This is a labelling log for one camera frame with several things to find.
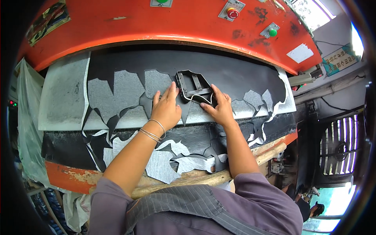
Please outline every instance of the silver bracelet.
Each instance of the silver bracelet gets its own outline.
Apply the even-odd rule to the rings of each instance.
[[[163,128],[163,126],[162,126],[162,124],[160,123],[160,122],[158,122],[157,120],[155,120],[155,119],[149,119],[148,121],[155,121],[155,122],[157,122],[161,127],[162,127],[162,129],[163,129],[163,135],[165,135],[163,138],[162,137],[160,137],[160,139],[164,139],[164,138],[166,138],[166,131],[165,131],[165,129]]]
[[[158,140],[162,140],[159,136],[154,135],[153,133],[150,133],[150,132],[148,132],[147,130],[145,130],[145,129],[143,129],[143,128],[140,128],[140,130],[143,130],[143,132],[146,132],[146,133],[148,133],[149,135],[152,135],[152,136],[156,137]]]
[[[156,142],[160,143],[159,140],[154,139],[154,138],[153,138],[151,135],[149,135],[144,129],[140,129],[140,131],[141,131],[142,133],[144,133],[145,135],[149,136],[150,138],[152,138],[153,140],[155,140]]]

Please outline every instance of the person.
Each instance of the person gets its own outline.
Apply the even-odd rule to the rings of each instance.
[[[314,218],[321,215],[325,210],[325,206],[317,202],[311,208],[309,203],[302,199],[302,195],[300,193],[295,196],[295,185],[293,183],[284,187],[282,192],[286,193],[298,205],[300,213],[303,217],[303,222],[307,221],[309,218]]]
[[[157,140],[180,120],[179,89],[172,82],[160,99],[160,92],[155,94],[145,132],[135,135],[99,179],[91,195],[88,234],[301,234],[299,207],[260,173],[233,118],[231,98],[211,87],[218,105],[201,107],[225,130],[235,193],[208,185],[166,185],[131,198]]]

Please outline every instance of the striped apron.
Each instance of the striped apron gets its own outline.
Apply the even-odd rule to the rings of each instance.
[[[127,207],[126,235],[137,222],[159,212],[173,211],[212,219],[236,235],[271,235],[230,215],[215,199],[208,185],[164,188],[133,201]]]

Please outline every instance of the orange machine housing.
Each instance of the orange machine housing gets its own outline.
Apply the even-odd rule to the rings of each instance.
[[[261,3],[243,0],[233,22],[218,15],[226,1],[174,0],[170,8],[150,7],[150,0],[67,1],[71,20],[41,38],[34,46],[24,39],[18,58],[25,57],[37,71],[80,50],[134,43],[183,43],[226,50],[256,58],[298,74],[320,63],[310,34],[282,0]],[[57,0],[47,0],[36,16]],[[271,23],[277,36],[260,33]],[[297,63],[287,53],[305,44],[313,56]]]

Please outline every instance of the green button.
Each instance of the green button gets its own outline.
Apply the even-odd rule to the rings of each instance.
[[[275,36],[277,35],[277,30],[275,30],[275,29],[271,29],[271,30],[269,31],[269,35],[270,35],[271,37],[275,37]]]

